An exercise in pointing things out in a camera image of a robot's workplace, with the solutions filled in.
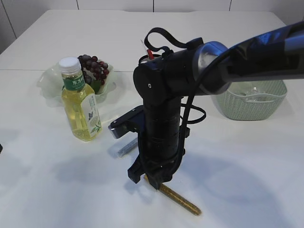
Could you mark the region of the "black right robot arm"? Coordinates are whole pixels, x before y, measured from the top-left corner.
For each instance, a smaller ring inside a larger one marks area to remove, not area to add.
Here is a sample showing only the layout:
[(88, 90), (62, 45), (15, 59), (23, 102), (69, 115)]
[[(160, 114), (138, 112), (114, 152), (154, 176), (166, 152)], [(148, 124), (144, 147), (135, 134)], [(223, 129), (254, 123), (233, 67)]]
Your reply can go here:
[(128, 169), (138, 182), (145, 174), (156, 189), (172, 179), (184, 155), (188, 117), (197, 95), (218, 95), (233, 82), (302, 79), (304, 24), (298, 22), (252, 37), (231, 48), (202, 38), (179, 42), (168, 31), (152, 28), (171, 44), (163, 54), (133, 72), (143, 99), (139, 155)]

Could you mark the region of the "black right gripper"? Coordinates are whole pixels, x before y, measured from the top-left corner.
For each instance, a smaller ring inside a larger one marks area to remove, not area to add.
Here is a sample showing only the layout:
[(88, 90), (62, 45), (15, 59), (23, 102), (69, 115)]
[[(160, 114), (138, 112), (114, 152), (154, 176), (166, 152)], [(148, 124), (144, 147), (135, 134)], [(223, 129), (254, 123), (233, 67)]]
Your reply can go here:
[(138, 134), (139, 155), (128, 169), (129, 179), (137, 184), (146, 174), (156, 190), (163, 182), (170, 181), (169, 170), (177, 158), (180, 129), (179, 126), (157, 127)]

